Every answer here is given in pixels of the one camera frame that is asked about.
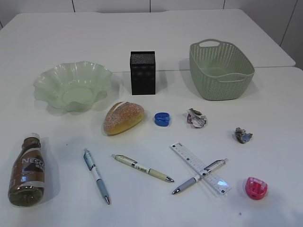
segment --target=plastic ruler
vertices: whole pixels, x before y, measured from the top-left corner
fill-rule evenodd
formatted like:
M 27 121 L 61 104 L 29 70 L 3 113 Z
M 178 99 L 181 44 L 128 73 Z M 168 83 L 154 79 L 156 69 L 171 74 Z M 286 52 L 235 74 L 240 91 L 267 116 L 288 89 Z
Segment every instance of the plastic ruler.
M 222 178 L 214 173 L 210 173 L 207 176 L 202 175 L 205 173 L 205 165 L 197 156 L 195 156 L 190 150 L 184 145 L 177 142 L 170 146 L 200 177 L 206 181 L 212 188 L 214 188 L 220 195 L 227 193 L 231 187 Z

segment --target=crumpled wrapper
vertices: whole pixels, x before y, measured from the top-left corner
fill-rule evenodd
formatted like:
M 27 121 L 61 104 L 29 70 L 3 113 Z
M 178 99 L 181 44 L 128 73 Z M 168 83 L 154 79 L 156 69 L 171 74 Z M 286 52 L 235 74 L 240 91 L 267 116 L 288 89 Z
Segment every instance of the crumpled wrapper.
M 206 116 L 202 115 L 201 112 L 194 110 L 193 108 L 188 109 L 187 122 L 193 124 L 196 128 L 203 128 L 206 125 Z
M 252 137 L 252 133 L 246 133 L 244 129 L 236 128 L 235 136 L 239 143 L 247 143 Z

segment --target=black speaker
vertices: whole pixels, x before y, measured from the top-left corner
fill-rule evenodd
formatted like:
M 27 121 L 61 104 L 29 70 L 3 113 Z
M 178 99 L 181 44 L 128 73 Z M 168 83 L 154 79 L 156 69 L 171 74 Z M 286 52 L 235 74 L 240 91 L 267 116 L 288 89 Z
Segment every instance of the black speaker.
M 155 51 L 132 51 L 129 64 L 131 67 L 132 94 L 156 94 Z

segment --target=pen tip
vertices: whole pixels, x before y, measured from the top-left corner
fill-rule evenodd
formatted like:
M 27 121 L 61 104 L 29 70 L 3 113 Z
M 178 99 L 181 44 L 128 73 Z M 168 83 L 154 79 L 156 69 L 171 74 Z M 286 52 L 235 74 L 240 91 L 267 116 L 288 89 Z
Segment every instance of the pen tip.
M 170 178 L 169 176 L 166 177 L 166 181 L 168 182 L 175 182 L 172 178 Z
M 172 194 L 174 195 L 174 194 L 177 194 L 177 193 L 179 193 L 181 190 L 179 189 L 179 188 L 177 188 L 176 190 L 174 190 L 173 192 L 172 192 Z
M 109 205 L 110 204 L 109 197 L 106 195 L 106 196 L 104 196 L 104 198 L 105 198 L 107 204 Z

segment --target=pen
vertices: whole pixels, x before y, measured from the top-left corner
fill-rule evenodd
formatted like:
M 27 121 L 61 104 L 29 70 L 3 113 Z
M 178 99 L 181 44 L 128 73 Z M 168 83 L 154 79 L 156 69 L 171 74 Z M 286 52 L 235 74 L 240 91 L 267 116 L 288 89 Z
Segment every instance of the pen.
M 83 158 L 84 158 L 90 172 L 93 174 L 95 181 L 97 182 L 97 186 L 101 192 L 102 197 L 108 204 L 110 204 L 108 192 L 106 190 L 103 180 L 101 179 L 101 175 L 94 163 L 93 157 L 91 156 L 89 150 L 84 149 Z
M 149 175 L 152 175 L 154 177 L 157 177 L 163 181 L 166 181 L 166 182 L 174 182 L 174 180 L 172 178 L 170 178 L 169 176 L 166 176 L 165 174 L 162 174 L 154 169 L 151 169 L 151 168 L 146 168 L 140 164 L 138 164 L 135 160 L 131 159 L 131 158 L 128 158 L 126 156 L 123 156 L 123 155 L 112 155 L 112 157 L 119 161 L 119 162 L 122 162 L 128 166 L 131 166 L 132 168 L 135 168 L 135 169 L 138 169 L 146 174 L 149 174 Z
M 172 194 L 177 194 L 179 192 L 184 191 L 186 188 L 189 188 L 190 186 L 192 186 L 193 184 L 197 183 L 199 180 L 201 180 L 204 177 L 207 177 L 212 171 L 220 168 L 221 166 L 225 165 L 226 162 L 228 161 L 228 159 L 224 159 L 224 160 L 217 160 L 214 161 L 212 164 L 210 164 L 209 166 L 204 168 L 204 171 L 200 172 L 199 175 L 196 175 L 192 178 L 190 178 L 189 180 L 187 180 L 186 182 L 184 182 L 182 185 L 180 185 L 178 188 L 176 188 Z

